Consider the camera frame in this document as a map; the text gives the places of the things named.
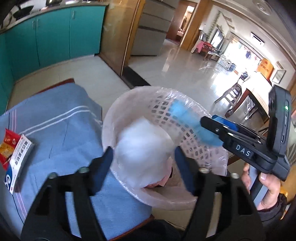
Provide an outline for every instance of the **screw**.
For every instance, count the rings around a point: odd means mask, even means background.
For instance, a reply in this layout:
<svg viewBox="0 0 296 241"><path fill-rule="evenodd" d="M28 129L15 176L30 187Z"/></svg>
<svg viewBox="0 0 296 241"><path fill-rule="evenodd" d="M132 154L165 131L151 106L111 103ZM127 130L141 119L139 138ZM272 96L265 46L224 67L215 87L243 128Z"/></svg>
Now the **screw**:
<svg viewBox="0 0 296 241"><path fill-rule="evenodd" d="M210 172L210 170L208 168L205 168L205 167L200 167L198 169L201 173L204 173L204 174L207 174Z"/></svg>
<svg viewBox="0 0 296 241"><path fill-rule="evenodd" d="M87 173L89 172L89 168L88 167L81 167L78 169L79 173Z"/></svg>
<svg viewBox="0 0 296 241"><path fill-rule="evenodd" d="M58 177L58 174L57 174L56 172L52 172L52 173L50 173L50 174L48 175L48 178L49 178L49 179L54 179L54 178L56 178L56 177Z"/></svg>
<svg viewBox="0 0 296 241"><path fill-rule="evenodd" d="M234 179L239 179L239 175L235 172L231 173L230 176Z"/></svg>

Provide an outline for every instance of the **plastic bag liner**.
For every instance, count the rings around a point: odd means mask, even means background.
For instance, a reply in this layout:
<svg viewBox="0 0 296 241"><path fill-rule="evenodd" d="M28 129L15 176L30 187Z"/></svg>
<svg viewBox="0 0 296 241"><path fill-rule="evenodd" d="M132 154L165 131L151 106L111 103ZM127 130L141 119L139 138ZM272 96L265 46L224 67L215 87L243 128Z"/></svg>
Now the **plastic bag liner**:
<svg viewBox="0 0 296 241"><path fill-rule="evenodd" d="M104 150L116 147L121 131L140 117L158 124L180 145L187 157L195 159L201 167L207 167L213 173L225 176L227 173L228 153L222 147L209 146L200 142L192 128L178 121L171 114L173 101L182 101L196 114L196 118L211 115L196 101L183 93L155 86L137 87L125 92L108 110L103 122L102 143ZM172 155L173 175L164 187L132 188L119 175L117 161L111 165L111 171L120 184L140 202L166 210L192 209L196 197L189 193L182 181L180 172Z"/></svg>

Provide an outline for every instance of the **picture frame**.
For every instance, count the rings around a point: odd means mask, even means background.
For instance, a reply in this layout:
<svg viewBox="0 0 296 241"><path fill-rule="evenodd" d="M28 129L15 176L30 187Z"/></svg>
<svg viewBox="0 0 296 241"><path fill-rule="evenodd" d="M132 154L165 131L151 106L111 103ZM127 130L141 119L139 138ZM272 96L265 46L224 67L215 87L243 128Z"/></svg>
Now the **picture frame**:
<svg viewBox="0 0 296 241"><path fill-rule="evenodd" d="M276 74L274 75L274 77L272 79L272 82L275 82L275 83L279 84L281 82L281 80L283 79L285 73L286 73L286 70L278 69L276 71Z"/></svg>

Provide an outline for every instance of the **climbing plant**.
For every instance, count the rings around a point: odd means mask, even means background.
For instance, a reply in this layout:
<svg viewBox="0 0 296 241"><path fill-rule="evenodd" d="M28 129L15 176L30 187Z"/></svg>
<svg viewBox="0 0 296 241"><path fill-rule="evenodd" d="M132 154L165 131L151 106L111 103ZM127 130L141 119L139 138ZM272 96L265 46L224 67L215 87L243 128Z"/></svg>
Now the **climbing plant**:
<svg viewBox="0 0 296 241"><path fill-rule="evenodd" d="M209 39L210 39L210 37L212 35L212 32L214 31L214 28L215 28L215 26L216 26L216 24L218 22L218 19L219 19L220 15L221 15L221 11L218 11L209 32L206 34L206 41L209 41Z"/></svg>

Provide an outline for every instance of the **human hand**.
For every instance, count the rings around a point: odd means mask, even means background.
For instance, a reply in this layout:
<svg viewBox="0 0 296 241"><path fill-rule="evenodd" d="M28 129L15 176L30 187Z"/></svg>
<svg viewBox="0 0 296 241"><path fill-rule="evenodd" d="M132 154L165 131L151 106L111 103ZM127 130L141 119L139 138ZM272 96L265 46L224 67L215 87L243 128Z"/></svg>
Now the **human hand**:
<svg viewBox="0 0 296 241"><path fill-rule="evenodd" d="M242 174L242 182L250 193L251 178L249 176L249 169L250 164L245 163ZM258 211L273 207L277 203L279 191L281 188L280 180L272 174L260 173L259 180L264 186L268 188L268 191L260 204L257 206Z"/></svg>

